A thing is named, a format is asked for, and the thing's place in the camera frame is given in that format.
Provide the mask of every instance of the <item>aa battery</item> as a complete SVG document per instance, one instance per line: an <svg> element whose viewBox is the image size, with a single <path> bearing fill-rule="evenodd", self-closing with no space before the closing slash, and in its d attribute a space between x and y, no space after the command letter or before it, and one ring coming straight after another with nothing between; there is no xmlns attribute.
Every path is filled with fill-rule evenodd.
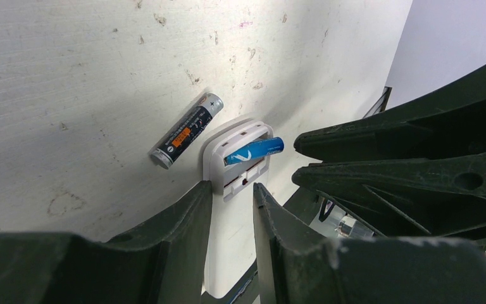
<svg viewBox="0 0 486 304"><path fill-rule="evenodd" d="M253 141L225 157L225 165L233 165L234 163L277 154L283 150L284 142L280 137L265 139L263 141Z"/></svg>
<svg viewBox="0 0 486 304"><path fill-rule="evenodd" d="M181 123L174 126L159 145L150 149L150 159L165 169L170 168L223 107L223 101L217 95L204 94L198 105L180 120Z"/></svg>

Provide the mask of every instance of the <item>white plastic device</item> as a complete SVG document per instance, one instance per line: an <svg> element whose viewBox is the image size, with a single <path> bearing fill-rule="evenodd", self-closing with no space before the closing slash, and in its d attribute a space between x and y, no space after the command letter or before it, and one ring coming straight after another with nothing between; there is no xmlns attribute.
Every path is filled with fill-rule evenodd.
<svg viewBox="0 0 486 304"><path fill-rule="evenodd" d="M252 184L267 184L270 156L225 166L224 158L258 139L273 138L273 129L251 120L220 134L204 150L203 178L213 184L213 209L204 287L222 298L256 258L252 222Z"/></svg>

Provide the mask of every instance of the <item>scratched white surface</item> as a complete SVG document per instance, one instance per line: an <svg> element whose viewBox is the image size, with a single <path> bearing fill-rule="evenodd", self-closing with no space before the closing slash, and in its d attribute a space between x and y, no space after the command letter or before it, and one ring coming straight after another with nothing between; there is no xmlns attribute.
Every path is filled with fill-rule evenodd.
<svg viewBox="0 0 486 304"><path fill-rule="evenodd" d="M411 1L0 0L0 230L107 240L201 178L207 133L252 115L286 150L382 92ZM209 89L225 109L170 170L146 153Z"/></svg>

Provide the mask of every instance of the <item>blue battery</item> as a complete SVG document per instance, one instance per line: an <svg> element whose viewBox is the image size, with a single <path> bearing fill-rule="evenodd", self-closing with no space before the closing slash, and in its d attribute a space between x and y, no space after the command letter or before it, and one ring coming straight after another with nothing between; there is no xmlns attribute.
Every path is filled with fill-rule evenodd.
<svg viewBox="0 0 486 304"><path fill-rule="evenodd" d="M283 150L284 142L280 137L265 139L263 141L253 141L225 157L225 165L233 165L234 163L245 162L271 154L277 154Z"/></svg>

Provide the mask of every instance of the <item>pink mark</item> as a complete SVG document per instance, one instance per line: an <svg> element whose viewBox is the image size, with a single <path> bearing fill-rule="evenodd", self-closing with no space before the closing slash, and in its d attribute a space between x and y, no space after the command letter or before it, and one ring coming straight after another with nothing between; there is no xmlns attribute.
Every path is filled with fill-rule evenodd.
<svg viewBox="0 0 486 304"><path fill-rule="evenodd" d="M244 27L248 27L249 25L252 25L252 21L245 21L239 24L239 28L243 29Z"/></svg>

